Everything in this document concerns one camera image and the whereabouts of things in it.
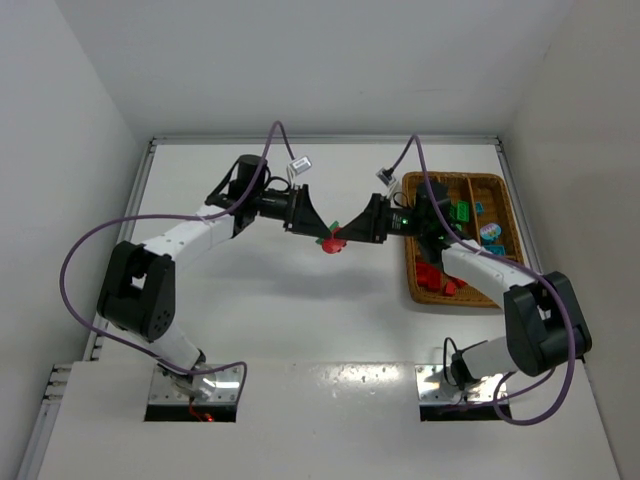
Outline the red long lego brick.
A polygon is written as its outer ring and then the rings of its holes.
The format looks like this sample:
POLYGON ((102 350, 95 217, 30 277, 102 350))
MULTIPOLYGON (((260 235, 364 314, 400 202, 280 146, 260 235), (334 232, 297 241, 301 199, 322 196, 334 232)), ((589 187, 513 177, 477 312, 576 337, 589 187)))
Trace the red long lego brick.
POLYGON ((416 283, 429 292, 440 293, 442 290, 442 272, 433 265, 416 263, 416 283))

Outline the green long lego brick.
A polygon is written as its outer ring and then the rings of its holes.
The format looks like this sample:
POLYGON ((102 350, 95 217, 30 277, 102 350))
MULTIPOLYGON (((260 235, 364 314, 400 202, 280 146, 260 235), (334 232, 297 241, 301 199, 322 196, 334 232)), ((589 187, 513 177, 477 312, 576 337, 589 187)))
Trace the green long lego brick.
POLYGON ((452 203, 449 210, 449 216, 455 223, 468 223, 471 218, 470 204, 460 200, 452 203))

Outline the blue lego brick from stack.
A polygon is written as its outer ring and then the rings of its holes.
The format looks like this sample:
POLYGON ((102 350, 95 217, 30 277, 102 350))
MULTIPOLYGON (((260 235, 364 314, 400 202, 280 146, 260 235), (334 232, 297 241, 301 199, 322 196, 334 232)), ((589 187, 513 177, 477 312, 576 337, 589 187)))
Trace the blue lego brick from stack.
POLYGON ((498 255, 498 256, 506 255, 506 249, 503 245, 486 245, 485 249, 494 255, 498 255))

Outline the red flower picture lego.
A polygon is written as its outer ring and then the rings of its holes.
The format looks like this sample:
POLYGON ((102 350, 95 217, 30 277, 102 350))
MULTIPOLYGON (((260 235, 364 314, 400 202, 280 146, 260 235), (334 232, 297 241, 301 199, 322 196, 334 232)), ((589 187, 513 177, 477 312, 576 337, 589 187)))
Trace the red flower picture lego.
POLYGON ((322 250, 330 255, 340 253, 347 245, 347 241, 343 239, 327 238, 321 242, 322 250))

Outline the small red lego brick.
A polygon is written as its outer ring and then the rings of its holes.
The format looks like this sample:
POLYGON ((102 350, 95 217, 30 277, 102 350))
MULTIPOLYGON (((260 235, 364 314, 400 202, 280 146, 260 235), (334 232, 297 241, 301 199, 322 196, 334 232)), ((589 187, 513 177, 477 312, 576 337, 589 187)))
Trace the small red lego brick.
POLYGON ((453 276, 449 276, 447 282, 454 285, 456 289, 462 289, 468 286, 467 282, 453 276))

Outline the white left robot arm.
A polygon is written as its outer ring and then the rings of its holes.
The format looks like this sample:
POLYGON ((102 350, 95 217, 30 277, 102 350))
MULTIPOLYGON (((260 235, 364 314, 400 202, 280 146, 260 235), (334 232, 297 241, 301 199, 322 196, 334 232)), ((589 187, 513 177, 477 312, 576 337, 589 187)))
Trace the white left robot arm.
POLYGON ((295 185, 310 170, 306 157, 286 168, 286 187, 269 187, 266 161, 240 156, 206 197, 192 221, 183 221, 142 243, 122 241, 113 249, 97 303, 98 314, 141 341, 182 388, 195 390, 211 377, 205 354, 178 327, 176 277, 217 245, 233 239, 258 216, 279 220, 286 231, 311 237, 331 235, 315 211, 307 186, 295 185))

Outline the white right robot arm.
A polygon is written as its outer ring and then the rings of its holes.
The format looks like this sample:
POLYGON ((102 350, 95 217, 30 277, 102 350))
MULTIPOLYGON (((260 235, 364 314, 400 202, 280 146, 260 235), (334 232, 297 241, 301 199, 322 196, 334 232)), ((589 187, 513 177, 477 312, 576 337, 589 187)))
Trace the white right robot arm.
POLYGON ((395 208, 380 194, 342 227, 337 238, 380 244, 390 235, 415 239, 426 262, 464 281, 504 314, 505 334, 456 351, 447 371, 463 390, 496 374, 530 377, 582 357, 593 341, 570 280, 560 272, 537 277, 482 248, 464 232, 452 239, 451 200, 444 184, 431 180, 416 190, 412 206, 395 208))

